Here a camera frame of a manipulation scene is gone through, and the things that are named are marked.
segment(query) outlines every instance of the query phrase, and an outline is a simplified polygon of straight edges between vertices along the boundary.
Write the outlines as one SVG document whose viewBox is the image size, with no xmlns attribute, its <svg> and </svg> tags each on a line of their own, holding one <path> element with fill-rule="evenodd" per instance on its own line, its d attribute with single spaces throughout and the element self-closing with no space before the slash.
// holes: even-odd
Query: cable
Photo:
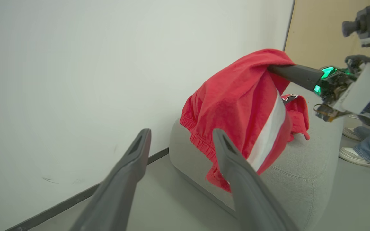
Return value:
<svg viewBox="0 0 370 231">
<path fill-rule="evenodd" d="M 353 56 L 347 56 L 345 58 L 345 63 L 348 63 L 349 60 L 354 59 L 354 60 L 361 60 L 364 61 L 365 63 L 370 63 L 370 57 L 365 56 L 365 55 L 353 55 Z"/>
</svg>

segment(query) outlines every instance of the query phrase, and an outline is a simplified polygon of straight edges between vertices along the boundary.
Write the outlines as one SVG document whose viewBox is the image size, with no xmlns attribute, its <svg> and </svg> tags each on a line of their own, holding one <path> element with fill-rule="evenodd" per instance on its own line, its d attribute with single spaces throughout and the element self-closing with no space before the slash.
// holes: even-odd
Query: white wall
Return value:
<svg viewBox="0 0 370 231">
<path fill-rule="evenodd" d="M 0 231 L 151 154 L 207 78 L 282 49 L 292 0 L 0 0 Z"/>
</svg>

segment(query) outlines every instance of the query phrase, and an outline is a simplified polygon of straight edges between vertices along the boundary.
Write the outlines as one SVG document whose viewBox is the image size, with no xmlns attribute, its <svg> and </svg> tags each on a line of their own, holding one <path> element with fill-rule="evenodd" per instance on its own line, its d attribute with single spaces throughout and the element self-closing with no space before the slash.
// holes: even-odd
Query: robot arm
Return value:
<svg viewBox="0 0 370 231">
<path fill-rule="evenodd" d="M 370 6 L 359 11 L 354 22 L 342 23 L 348 37 L 356 32 L 362 47 L 370 47 Z M 370 57 L 354 55 L 345 58 L 346 68 L 324 67 L 321 70 L 296 66 L 270 66 L 269 71 L 313 91 L 322 99 L 316 116 L 331 122 L 346 114 L 357 114 L 370 128 Z"/>
</svg>

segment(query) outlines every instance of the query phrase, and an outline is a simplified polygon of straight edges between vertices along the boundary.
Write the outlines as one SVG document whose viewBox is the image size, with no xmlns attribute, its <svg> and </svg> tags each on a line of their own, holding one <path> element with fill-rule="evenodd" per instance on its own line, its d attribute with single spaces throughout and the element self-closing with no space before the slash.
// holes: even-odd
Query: white sneaker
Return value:
<svg viewBox="0 0 370 231">
<path fill-rule="evenodd" d="M 342 134 L 348 138 L 351 138 L 353 140 L 356 140 L 356 141 L 362 141 L 362 139 L 356 135 L 356 133 L 354 132 L 354 128 L 351 128 L 351 127 L 345 127 L 343 130 L 342 130 Z"/>
<path fill-rule="evenodd" d="M 348 117 L 352 118 L 352 119 L 358 119 L 359 120 L 359 117 L 356 114 L 349 114 Z"/>
<path fill-rule="evenodd" d="M 339 157 L 344 159 L 345 161 L 351 162 L 352 164 L 359 164 L 370 167 L 370 163 L 368 163 L 366 160 L 364 160 L 364 158 L 358 155 L 358 153 L 356 153 L 353 148 L 340 148 Z"/>
</svg>

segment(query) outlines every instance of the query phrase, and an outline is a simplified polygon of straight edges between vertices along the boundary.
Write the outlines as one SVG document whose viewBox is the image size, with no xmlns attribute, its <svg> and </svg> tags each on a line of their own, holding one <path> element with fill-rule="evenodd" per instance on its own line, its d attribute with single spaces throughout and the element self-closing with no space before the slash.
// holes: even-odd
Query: gray cushion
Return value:
<svg viewBox="0 0 370 231">
<path fill-rule="evenodd" d="M 302 95 L 307 100 L 310 140 L 305 140 L 302 134 L 295 135 L 261 177 L 300 230 L 312 230 L 322 216 L 332 190 L 343 119 L 324 122 L 314 116 L 313 106 L 320 103 L 316 95 L 292 83 L 284 92 L 290 93 Z M 177 120 L 169 144 L 172 164 L 225 209 L 234 209 L 231 194 L 207 181 L 206 174 L 212 163 L 189 138 L 190 132 Z"/>
</svg>

